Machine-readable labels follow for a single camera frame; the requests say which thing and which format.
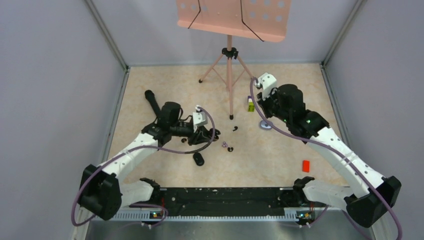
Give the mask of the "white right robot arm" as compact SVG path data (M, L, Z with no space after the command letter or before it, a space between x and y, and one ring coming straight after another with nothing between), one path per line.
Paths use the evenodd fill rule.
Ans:
M306 108L303 92L296 85L275 87L254 82L250 88L261 90L253 104L263 120L281 120L288 132L274 124L271 127L316 151L348 184L339 186L304 177L295 183L293 200L297 205L319 202L339 208L364 228L389 213L395 225L401 226L393 211L401 182L395 176L385 177L365 163L339 138L327 120Z

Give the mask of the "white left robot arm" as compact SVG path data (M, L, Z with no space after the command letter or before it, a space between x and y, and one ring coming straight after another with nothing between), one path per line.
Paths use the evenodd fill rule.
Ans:
M188 145L203 144L200 152L219 139L220 131L213 124L211 115L199 105L186 119L182 118L181 105L168 101L162 107L152 105L156 119L146 125L141 133L110 160L88 165L82 174L81 184L72 207L87 209L103 220L111 219L123 207L144 202L154 207L160 202L160 193L154 183L139 180L124 184L123 181L144 159L158 151L171 152L165 148L172 137L185 138Z

